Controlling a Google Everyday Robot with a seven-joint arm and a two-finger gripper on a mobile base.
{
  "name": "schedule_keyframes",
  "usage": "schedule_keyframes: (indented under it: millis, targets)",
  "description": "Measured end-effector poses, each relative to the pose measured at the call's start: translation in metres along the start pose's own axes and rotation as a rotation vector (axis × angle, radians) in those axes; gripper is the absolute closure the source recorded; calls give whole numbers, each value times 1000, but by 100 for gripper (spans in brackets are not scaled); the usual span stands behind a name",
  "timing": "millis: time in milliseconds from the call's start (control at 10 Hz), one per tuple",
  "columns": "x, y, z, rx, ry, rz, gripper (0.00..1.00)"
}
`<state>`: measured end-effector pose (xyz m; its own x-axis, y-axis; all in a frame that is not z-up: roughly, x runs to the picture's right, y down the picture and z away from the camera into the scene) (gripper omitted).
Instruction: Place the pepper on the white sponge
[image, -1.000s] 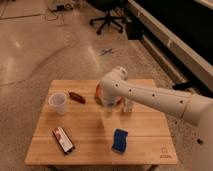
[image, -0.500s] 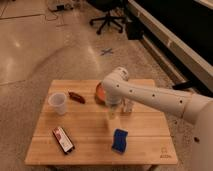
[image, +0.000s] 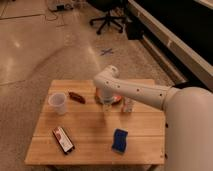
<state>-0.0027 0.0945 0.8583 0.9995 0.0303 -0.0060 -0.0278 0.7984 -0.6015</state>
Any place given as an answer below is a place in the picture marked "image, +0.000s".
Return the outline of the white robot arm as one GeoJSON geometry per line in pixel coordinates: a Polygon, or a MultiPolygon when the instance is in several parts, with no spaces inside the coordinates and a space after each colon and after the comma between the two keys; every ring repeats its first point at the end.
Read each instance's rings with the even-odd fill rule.
{"type": "Polygon", "coordinates": [[[118,94],[164,113],[165,171],[213,171],[212,91],[123,80],[113,65],[95,75],[93,83],[104,103],[118,94]]]}

